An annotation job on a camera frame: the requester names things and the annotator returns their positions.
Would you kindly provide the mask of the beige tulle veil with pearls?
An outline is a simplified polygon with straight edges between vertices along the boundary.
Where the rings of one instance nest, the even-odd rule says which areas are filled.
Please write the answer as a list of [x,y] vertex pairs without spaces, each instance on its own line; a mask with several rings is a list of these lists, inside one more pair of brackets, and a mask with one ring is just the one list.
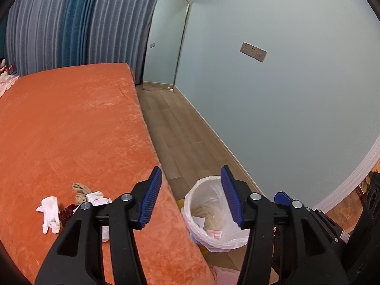
[[225,225],[223,213],[212,206],[201,205],[191,210],[192,216],[205,218],[204,230],[221,230]]

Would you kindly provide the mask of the white trash bag bin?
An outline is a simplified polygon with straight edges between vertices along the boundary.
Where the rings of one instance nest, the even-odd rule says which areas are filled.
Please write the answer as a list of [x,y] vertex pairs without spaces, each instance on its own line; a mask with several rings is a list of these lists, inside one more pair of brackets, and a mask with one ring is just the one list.
[[220,176],[199,179],[185,195],[181,213],[191,238],[210,252],[229,252],[248,242],[249,231],[232,218]]

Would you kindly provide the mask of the dark red velvet scrunchie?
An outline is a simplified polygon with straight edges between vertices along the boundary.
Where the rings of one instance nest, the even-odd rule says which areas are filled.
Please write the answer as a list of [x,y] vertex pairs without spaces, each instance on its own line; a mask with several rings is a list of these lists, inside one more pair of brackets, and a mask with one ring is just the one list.
[[77,207],[77,204],[70,204],[68,207],[59,212],[59,220],[62,227],[66,226],[72,215],[75,213]]

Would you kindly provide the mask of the white cotton glove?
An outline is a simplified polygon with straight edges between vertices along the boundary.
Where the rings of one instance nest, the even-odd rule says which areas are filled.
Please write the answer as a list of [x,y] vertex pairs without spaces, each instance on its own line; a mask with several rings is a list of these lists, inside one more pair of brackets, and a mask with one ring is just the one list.
[[37,212],[42,212],[44,221],[42,224],[43,234],[47,234],[51,229],[52,233],[58,234],[61,228],[59,219],[59,205],[55,196],[49,196],[41,200],[41,205],[36,208]]

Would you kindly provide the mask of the tan nylon stocking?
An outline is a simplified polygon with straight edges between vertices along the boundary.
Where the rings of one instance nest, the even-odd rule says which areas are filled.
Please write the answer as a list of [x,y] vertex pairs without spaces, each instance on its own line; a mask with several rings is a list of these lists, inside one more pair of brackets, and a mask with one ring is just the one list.
[[76,192],[75,200],[78,205],[87,201],[86,196],[91,193],[91,190],[86,185],[75,182],[71,187]]

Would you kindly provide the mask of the pink plastic wrapper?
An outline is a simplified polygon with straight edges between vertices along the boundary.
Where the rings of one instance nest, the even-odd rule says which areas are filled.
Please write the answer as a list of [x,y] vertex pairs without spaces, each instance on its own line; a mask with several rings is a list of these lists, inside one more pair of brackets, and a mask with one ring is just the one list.
[[213,239],[220,239],[222,237],[223,231],[221,230],[206,230],[207,235]]

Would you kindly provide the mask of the white paper bag red logo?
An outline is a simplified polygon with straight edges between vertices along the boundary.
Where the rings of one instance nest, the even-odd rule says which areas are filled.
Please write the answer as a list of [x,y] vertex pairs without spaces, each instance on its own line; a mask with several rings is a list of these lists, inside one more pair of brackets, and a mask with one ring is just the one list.
[[205,218],[193,216],[193,221],[200,229],[204,229]]

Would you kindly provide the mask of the orange velvet bed cover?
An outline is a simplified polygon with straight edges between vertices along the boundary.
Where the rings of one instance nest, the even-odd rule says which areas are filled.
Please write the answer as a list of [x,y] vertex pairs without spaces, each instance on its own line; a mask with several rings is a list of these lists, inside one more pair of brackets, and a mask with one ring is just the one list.
[[127,64],[89,64],[20,77],[1,96],[1,242],[34,281],[56,240],[37,208],[75,201],[73,183],[114,200],[159,160]]

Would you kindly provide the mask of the pink lace bedding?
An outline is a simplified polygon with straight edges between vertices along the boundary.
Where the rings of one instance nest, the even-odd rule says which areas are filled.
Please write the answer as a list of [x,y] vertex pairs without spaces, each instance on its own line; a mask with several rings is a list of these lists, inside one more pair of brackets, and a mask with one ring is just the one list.
[[7,64],[4,57],[1,57],[0,64],[0,97],[8,91],[18,80],[19,74],[14,70],[13,65]]

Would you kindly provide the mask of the standing floor mirror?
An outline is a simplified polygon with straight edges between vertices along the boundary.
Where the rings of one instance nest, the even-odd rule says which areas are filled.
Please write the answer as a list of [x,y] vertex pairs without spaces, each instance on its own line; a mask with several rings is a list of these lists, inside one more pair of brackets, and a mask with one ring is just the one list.
[[147,40],[144,90],[173,89],[188,10],[187,0],[157,0]]

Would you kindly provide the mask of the blue grey curtain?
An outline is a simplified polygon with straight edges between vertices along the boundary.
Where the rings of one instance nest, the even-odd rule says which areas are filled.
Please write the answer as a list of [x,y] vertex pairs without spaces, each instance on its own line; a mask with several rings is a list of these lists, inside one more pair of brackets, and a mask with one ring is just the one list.
[[121,62],[141,82],[157,0],[1,0],[1,61],[19,75]]

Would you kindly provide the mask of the wall switch panel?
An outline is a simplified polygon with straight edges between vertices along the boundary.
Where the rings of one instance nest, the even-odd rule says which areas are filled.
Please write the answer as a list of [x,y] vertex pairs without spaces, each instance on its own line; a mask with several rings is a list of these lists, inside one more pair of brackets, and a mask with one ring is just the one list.
[[240,48],[240,52],[245,55],[248,55],[249,57],[253,59],[256,59],[259,62],[263,62],[267,54],[265,50],[257,48],[256,46],[253,46],[248,43],[242,44],[242,47]]

